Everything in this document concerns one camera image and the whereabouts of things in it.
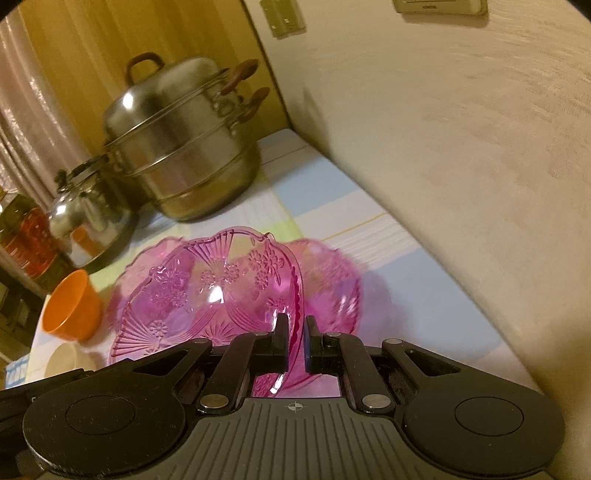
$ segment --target metal screw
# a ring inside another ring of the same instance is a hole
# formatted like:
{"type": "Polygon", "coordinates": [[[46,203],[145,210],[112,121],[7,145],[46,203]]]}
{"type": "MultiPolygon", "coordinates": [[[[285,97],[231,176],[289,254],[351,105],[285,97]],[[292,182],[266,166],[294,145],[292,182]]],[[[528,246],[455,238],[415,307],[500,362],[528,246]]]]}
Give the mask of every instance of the metal screw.
{"type": "Polygon", "coordinates": [[[230,401],[228,397],[225,395],[220,395],[219,393],[212,393],[209,395],[205,395],[201,399],[201,405],[206,408],[222,408],[225,407],[230,401]]]}
{"type": "Polygon", "coordinates": [[[386,395],[378,393],[366,395],[361,401],[367,408],[386,408],[392,403],[386,395]]]}

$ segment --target pot handle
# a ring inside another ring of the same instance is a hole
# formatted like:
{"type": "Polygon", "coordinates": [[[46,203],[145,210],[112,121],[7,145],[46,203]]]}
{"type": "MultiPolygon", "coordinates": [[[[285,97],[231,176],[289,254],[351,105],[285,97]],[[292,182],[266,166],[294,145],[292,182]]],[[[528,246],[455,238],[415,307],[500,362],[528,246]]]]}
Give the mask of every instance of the pot handle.
{"type": "Polygon", "coordinates": [[[232,125],[230,125],[230,129],[234,130],[238,124],[248,122],[252,117],[254,117],[258,112],[261,103],[263,103],[263,100],[267,98],[270,91],[271,89],[269,87],[261,87],[255,93],[253,93],[251,101],[248,102],[248,104],[244,107],[244,112],[234,119],[232,125]]]}
{"type": "Polygon", "coordinates": [[[243,61],[240,65],[238,65],[238,67],[236,67],[234,69],[234,73],[232,73],[232,77],[230,78],[230,80],[228,80],[228,83],[222,87],[219,94],[220,95],[227,95],[228,93],[235,90],[241,81],[252,77],[255,74],[257,68],[258,68],[258,60],[257,59],[250,59],[250,60],[243,61]]]}
{"type": "Polygon", "coordinates": [[[145,53],[141,53],[134,58],[132,58],[127,65],[125,66],[125,84],[131,88],[135,85],[134,78],[131,75],[131,69],[135,67],[138,63],[143,62],[144,60],[152,60],[156,64],[156,72],[162,70],[164,68],[164,60],[160,55],[154,53],[153,51],[147,51],[145,53]]]}

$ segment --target tablecloth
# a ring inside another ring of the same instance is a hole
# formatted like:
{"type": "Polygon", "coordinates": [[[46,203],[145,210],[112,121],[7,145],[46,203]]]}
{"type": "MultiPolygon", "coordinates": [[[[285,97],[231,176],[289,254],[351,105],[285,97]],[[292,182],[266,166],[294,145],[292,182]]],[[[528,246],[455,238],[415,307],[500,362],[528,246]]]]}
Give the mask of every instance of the tablecloth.
{"type": "MultiPolygon", "coordinates": [[[[245,225],[278,241],[317,238],[348,255],[363,273],[362,316],[356,334],[366,345],[403,338],[428,350],[537,388],[509,346],[465,292],[386,210],[333,163],[289,129],[259,142],[262,169],[251,188],[211,218],[175,223],[147,208],[118,259],[91,275],[107,305],[112,286],[137,253],[167,236],[198,238],[245,225]]],[[[106,322],[82,345],[99,366],[113,333],[106,322]]],[[[37,328],[27,381],[43,377],[61,340],[37,328]]],[[[306,385],[315,396],[334,379],[306,385]]]]}

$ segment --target floral pattern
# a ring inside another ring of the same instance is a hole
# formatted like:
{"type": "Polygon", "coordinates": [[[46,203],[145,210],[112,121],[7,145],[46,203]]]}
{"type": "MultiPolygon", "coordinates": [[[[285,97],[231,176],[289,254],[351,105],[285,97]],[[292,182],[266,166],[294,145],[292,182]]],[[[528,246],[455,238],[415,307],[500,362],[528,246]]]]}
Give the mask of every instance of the floral pattern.
{"type": "Polygon", "coordinates": [[[201,281],[201,286],[203,288],[211,287],[216,282],[216,276],[211,270],[205,270],[201,273],[201,277],[199,278],[201,281]]]}
{"type": "Polygon", "coordinates": [[[157,338],[164,337],[168,332],[168,326],[166,325],[166,322],[164,322],[163,320],[154,320],[152,323],[148,325],[148,328],[152,335],[154,335],[157,338]]]}
{"type": "Polygon", "coordinates": [[[287,303],[283,300],[283,297],[279,297],[278,299],[267,299],[267,305],[269,305],[269,309],[272,312],[277,313],[285,313],[287,310],[287,303]]]}
{"type": "Polygon", "coordinates": [[[149,276],[158,285],[150,297],[150,302],[156,309],[156,318],[164,317],[170,310],[187,303],[186,288],[190,277],[188,272],[174,267],[154,267],[150,269],[149,276]]]}
{"type": "Polygon", "coordinates": [[[253,250],[248,255],[248,266],[252,271],[256,272],[255,287],[259,291],[264,291],[269,286],[269,278],[272,277],[281,285],[281,276],[279,270],[285,266],[285,259],[277,255],[276,250],[271,246],[270,242],[265,243],[263,252],[253,250]]]}
{"type": "Polygon", "coordinates": [[[352,278],[352,273],[339,262],[338,258],[332,255],[320,265],[316,264],[314,270],[307,270],[306,276],[314,278],[314,283],[318,286],[319,293],[321,293],[324,291],[333,291],[335,285],[338,285],[347,278],[352,278]]]}
{"type": "Polygon", "coordinates": [[[267,274],[267,272],[265,272],[264,270],[259,270],[258,272],[256,272],[255,287],[259,291],[263,291],[263,290],[267,289],[268,285],[269,285],[269,275],[267,274]]]}
{"type": "Polygon", "coordinates": [[[144,349],[144,356],[152,355],[152,353],[156,353],[157,351],[158,351],[157,346],[150,346],[150,347],[144,349]]]}
{"type": "Polygon", "coordinates": [[[234,283],[240,278],[240,268],[235,263],[226,265],[223,271],[223,278],[228,283],[234,283]]]}

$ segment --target light switch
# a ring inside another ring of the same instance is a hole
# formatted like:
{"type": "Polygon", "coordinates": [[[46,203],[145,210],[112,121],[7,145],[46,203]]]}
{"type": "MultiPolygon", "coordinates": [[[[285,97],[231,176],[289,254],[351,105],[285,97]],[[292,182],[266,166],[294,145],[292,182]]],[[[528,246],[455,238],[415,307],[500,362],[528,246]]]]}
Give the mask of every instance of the light switch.
{"type": "Polygon", "coordinates": [[[296,0],[261,0],[274,37],[283,37],[306,28],[296,0]]]}
{"type": "Polygon", "coordinates": [[[394,0],[399,14],[484,15],[486,0],[394,0]]]}

